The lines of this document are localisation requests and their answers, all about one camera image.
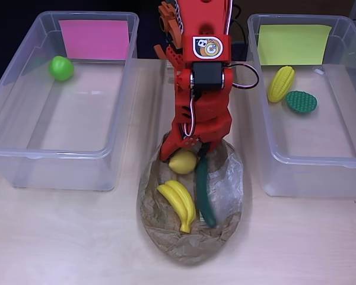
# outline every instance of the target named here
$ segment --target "plastic storage bin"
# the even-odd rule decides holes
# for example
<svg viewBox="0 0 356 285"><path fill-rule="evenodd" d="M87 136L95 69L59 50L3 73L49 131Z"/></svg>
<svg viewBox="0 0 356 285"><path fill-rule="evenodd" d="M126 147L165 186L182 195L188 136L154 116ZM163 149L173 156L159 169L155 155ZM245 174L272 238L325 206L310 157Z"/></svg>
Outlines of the plastic storage bin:
<svg viewBox="0 0 356 285"><path fill-rule="evenodd" d="M48 65L66 56L59 20L128 22L125 61L73 61L55 81ZM122 159L133 98L138 17L127 12L44 12L0 81L0 173L18 187L110 190Z"/></svg>
<svg viewBox="0 0 356 285"><path fill-rule="evenodd" d="M318 100L307 116L285 102L269 104L266 88L280 66L260 66L259 28L267 24L332 27L323 65L294 66L292 90ZM260 178L273 196L356 198L356 28L349 18L320 15L253 15L250 50L263 79L249 98Z"/></svg>

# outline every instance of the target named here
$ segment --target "yellow paper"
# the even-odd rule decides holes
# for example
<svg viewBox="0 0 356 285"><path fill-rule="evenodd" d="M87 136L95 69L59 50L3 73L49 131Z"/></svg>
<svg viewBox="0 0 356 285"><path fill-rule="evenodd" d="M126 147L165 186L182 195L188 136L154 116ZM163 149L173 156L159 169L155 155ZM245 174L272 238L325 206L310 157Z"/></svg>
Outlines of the yellow paper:
<svg viewBox="0 0 356 285"><path fill-rule="evenodd" d="M261 25L258 52L261 65L323 63L331 27L324 25Z"/></svg>

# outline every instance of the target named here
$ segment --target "pink paper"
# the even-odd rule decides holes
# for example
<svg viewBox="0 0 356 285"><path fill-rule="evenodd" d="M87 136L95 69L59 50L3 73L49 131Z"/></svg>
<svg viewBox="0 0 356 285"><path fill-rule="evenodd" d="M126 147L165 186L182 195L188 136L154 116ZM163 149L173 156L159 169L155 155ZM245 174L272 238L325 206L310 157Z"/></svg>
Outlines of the pink paper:
<svg viewBox="0 0 356 285"><path fill-rule="evenodd" d="M60 20L68 58L126 59L128 22L115 20Z"/></svg>

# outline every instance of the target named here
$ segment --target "robot logo sticker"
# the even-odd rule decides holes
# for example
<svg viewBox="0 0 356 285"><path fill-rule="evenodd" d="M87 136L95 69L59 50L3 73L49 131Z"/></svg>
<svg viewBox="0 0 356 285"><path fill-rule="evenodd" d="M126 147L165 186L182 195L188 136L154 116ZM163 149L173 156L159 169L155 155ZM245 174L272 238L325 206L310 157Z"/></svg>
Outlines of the robot logo sticker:
<svg viewBox="0 0 356 285"><path fill-rule="evenodd" d="M200 59L215 59L223 53L223 44L217 37L193 37L194 54Z"/></svg>

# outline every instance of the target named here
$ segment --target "wooden table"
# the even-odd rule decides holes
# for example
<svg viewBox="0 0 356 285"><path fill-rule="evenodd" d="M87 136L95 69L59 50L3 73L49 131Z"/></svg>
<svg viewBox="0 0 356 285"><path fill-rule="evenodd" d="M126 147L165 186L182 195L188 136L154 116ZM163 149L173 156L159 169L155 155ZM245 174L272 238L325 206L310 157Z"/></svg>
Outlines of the wooden table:
<svg viewBox="0 0 356 285"><path fill-rule="evenodd" d="M0 284L356 284L356 200L267 196L247 116L227 137L245 168L244 211L234 236L197 267L176 264L154 246L139 221L136 196L146 159L173 116L173 85L162 71L161 61L138 61L113 191L14 189L0 175ZM231 112L234 96L244 92L232 93ZM158 127L151 129L154 120ZM235 139L235 128L242 139Z"/></svg>

